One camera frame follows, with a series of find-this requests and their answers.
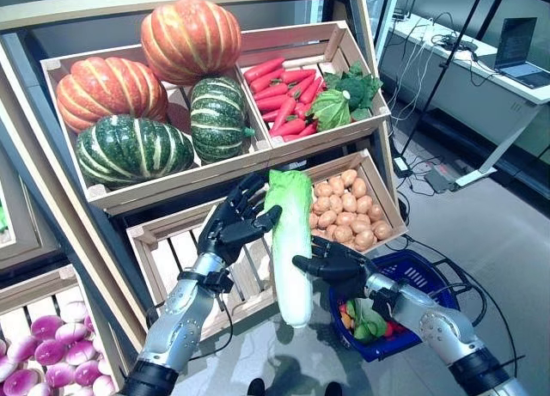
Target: produce display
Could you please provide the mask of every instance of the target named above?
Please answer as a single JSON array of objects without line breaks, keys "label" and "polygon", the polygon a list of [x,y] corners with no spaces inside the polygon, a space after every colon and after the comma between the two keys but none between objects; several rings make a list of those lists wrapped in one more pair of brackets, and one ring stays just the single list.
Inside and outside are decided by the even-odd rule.
[{"label": "produce display", "polygon": [[204,78],[191,94],[191,137],[204,163],[227,160],[242,153],[247,104],[239,84],[226,76]]},{"label": "produce display", "polygon": [[146,65],[116,57],[75,62],[56,97],[63,121],[77,133],[114,114],[164,121],[168,108],[166,89]]},{"label": "produce display", "polygon": [[312,203],[311,179],[296,170],[269,172],[265,210],[283,207],[273,228],[273,274],[278,306],[285,323],[305,327],[313,310],[313,288],[309,277],[292,264],[295,255],[311,259],[308,213]]},{"label": "produce display", "polygon": [[[67,386],[74,395],[112,394],[110,368],[103,350],[94,345],[98,336],[91,321],[86,328],[85,320],[90,320],[85,303],[69,302],[61,317],[45,315],[34,320],[31,336],[14,339],[9,345],[0,339],[0,395],[65,395]],[[29,368],[32,360],[44,371]]]},{"label": "produce display", "polygon": [[373,203],[357,170],[315,184],[314,195],[309,212],[312,235],[364,252],[392,234],[382,207]]},{"label": "produce display", "polygon": [[372,309],[371,299],[348,300],[339,306],[339,311],[344,327],[363,344],[369,344],[382,337],[391,339],[395,334],[406,330],[393,320],[384,320]]},{"label": "produce display", "polygon": [[371,75],[364,76],[360,63],[340,76],[285,70],[283,65],[283,58],[274,58],[246,70],[243,76],[270,136],[286,143],[368,118],[372,99],[382,85]]},{"label": "produce display", "polygon": [[90,182],[115,189],[188,169],[193,147],[171,125],[113,115],[78,135],[76,157]]},{"label": "produce display", "polygon": [[141,41],[153,72],[177,85],[221,74],[241,54],[236,18],[206,0],[178,0],[157,7],[142,23]]}]

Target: green squash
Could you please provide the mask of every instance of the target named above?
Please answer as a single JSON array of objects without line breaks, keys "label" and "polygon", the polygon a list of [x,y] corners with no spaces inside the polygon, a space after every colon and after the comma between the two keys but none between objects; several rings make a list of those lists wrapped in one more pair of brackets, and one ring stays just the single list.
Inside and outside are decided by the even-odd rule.
[{"label": "green squash", "polygon": [[203,163],[212,163],[242,153],[246,128],[246,100],[239,84],[226,76],[205,78],[191,94],[191,138]]},{"label": "green squash", "polygon": [[111,115],[78,135],[76,158],[91,183],[114,189],[186,170],[193,146],[171,125]]}]

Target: purple onion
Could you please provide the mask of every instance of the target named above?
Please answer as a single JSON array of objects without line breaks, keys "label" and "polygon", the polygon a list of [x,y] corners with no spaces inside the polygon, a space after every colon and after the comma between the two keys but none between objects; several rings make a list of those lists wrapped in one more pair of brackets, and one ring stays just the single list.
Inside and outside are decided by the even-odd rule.
[{"label": "purple onion", "polygon": [[32,336],[24,336],[13,342],[6,352],[6,356],[12,362],[24,362],[34,355],[39,341]]},{"label": "purple onion", "polygon": [[89,331],[95,333],[94,323],[92,323],[92,318],[89,317],[89,314],[84,318],[84,325]]},{"label": "purple onion", "polygon": [[84,302],[69,302],[61,309],[61,319],[65,323],[83,321],[88,315],[88,309]]},{"label": "purple onion", "polygon": [[65,361],[73,366],[78,366],[93,359],[96,353],[92,342],[81,340],[70,347],[69,351],[67,351],[67,356],[65,356]]},{"label": "purple onion", "polygon": [[73,344],[86,337],[88,329],[82,323],[67,323],[55,332],[55,339],[63,344]]},{"label": "purple onion", "polygon": [[64,324],[59,316],[48,314],[39,317],[31,325],[31,334],[38,340],[55,338],[55,332]]},{"label": "purple onion", "polygon": [[107,359],[104,356],[97,363],[97,367],[103,375],[111,374],[111,368],[109,367],[109,363],[107,363]]},{"label": "purple onion", "polygon": [[39,383],[28,391],[27,396],[52,396],[52,389],[46,383]]},{"label": "purple onion", "polygon": [[67,363],[50,366],[46,372],[46,383],[50,387],[63,387],[75,381],[75,368]]},{"label": "purple onion", "polygon": [[94,385],[92,386],[94,390],[94,396],[110,396],[114,393],[114,384],[111,376],[103,375],[95,379]]},{"label": "purple onion", "polygon": [[3,391],[6,396],[23,396],[38,383],[38,380],[36,370],[17,370],[3,383]]},{"label": "purple onion", "polygon": [[5,381],[16,369],[16,362],[10,361],[7,356],[0,357],[0,383]]},{"label": "purple onion", "polygon": [[94,384],[95,379],[100,376],[101,372],[98,368],[98,362],[96,360],[90,360],[76,368],[75,382],[80,386],[91,386]]},{"label": "purple onion", "polygon": [[34,358],[42,366],[50,366],[57,362],[61,362],[61,359],[65,356],[67,346],[57,340],[47,340],[39,344],[34,352]]}]

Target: desk leg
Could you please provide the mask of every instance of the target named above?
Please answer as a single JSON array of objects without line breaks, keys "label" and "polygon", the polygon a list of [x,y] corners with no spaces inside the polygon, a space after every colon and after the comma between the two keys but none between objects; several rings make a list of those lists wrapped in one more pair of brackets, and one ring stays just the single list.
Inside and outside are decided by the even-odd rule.
[{"label": "desk leg", "polygon": [[482,179],[489,174],[494,173],[496,168],[493,166],[498,159],[504,154],[504,152],[517,140],[522,134],[523,130],[533,121],[542,106],[536,106],[531,102],[526,101],[524,108],[527,108],[525,114],[522,114],[521,118],[517,121],[515,128],[510,131],[508,137],[506,137],[502,143],[487,157],[485,162],[481,164],[481,167],[474,170],[472,173],[463,175],[460,179],[455,181],[454,190],[460,190],[461,188],[473,183],[476,180]]}]

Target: robotic arm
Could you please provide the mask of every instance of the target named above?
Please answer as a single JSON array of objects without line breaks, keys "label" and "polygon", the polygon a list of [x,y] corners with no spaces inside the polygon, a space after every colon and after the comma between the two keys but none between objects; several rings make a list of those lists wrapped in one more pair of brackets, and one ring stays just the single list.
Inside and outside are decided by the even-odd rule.
[{"label": "robotic arm", "polygon": [[339,243],[314,237],[312,251],[312,259],[296,256],[294,264],[322,277],[344,297],[373,299],[374,310],[416,333],[437,353],[468,396],[527,396],[475,335],[464,314],[385,277],[370,260]]}]

